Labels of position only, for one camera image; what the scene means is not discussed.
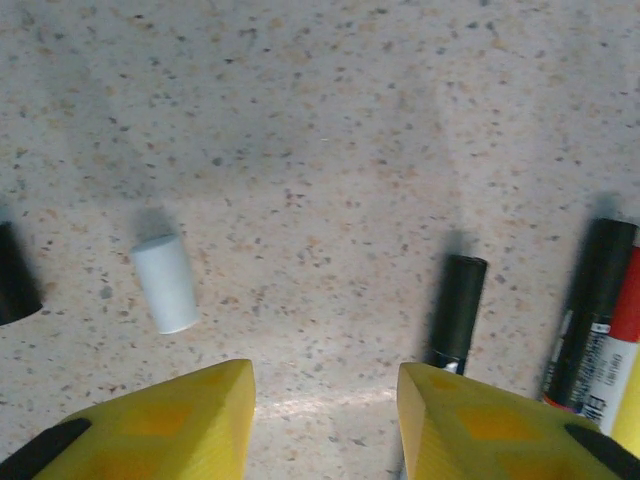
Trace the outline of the black pen cap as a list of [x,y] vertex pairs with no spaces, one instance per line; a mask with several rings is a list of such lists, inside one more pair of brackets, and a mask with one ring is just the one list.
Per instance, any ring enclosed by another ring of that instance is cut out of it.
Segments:
[[0,222],[0,326],[42,308],[40,291],[10,222]]

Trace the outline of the black cap white marker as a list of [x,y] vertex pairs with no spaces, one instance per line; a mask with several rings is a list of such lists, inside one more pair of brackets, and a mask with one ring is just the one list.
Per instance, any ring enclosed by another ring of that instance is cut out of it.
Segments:
[[488,262],[478,257],[452,254],[445,259],[429,330],[427,364],[464,374],[487,269]]

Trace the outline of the red cap white marker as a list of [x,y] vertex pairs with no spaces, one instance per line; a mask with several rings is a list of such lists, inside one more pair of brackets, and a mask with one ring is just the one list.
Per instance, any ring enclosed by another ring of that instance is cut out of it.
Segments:
[[640,342],[640,247],[634,247],[602,354],[604,409],[600,429],[611,434]]

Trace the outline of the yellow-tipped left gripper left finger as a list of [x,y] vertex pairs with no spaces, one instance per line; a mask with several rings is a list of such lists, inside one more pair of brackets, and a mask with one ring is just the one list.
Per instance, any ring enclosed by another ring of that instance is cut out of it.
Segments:
[[224,361],[68,416],[0,480],[244,480],[255,403],[251,361]]

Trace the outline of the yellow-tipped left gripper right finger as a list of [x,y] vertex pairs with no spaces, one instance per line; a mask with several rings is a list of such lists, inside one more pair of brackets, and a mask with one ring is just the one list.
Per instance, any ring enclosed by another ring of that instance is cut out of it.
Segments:
[[423,363],[400,365],[407,480],[640,480],[590,420]]

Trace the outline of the black marker with red ring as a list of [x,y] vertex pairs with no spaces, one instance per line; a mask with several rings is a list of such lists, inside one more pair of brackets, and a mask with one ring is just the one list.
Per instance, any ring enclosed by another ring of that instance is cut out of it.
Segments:
[[593,382],[638,226],[595,218],[582,243],[540,399],[579,414]]

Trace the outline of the white pen cap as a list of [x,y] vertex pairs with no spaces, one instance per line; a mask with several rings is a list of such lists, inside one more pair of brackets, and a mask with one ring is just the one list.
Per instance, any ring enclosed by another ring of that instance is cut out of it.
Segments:
[[131,250],[144,296],[162,335],[187,330],[198,321],[194,281],[182,239],[165,235]]

